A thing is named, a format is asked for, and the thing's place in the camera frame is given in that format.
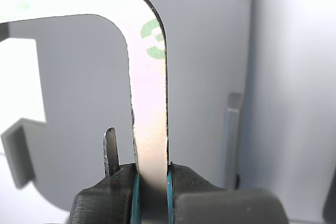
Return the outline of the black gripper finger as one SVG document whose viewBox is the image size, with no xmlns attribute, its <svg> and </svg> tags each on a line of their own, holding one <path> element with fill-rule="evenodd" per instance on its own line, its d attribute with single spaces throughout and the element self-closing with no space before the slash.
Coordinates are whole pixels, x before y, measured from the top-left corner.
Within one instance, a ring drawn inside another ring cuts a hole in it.
<svg viewBox="0 0 336 224">
<path fill-rule="evenodd" d="M 141 223 L 139 174 L 135 163 L 120 165 L 116 131 L 103 138 L 105 178 L 79 192 L 69 223 Z"/>
<path fill-rule="evenodd" d="M 229 191 L 183 165 L 167 174 L 169 223 L 288 223 L 280 200 L 264 189 Z"/>
</svg>

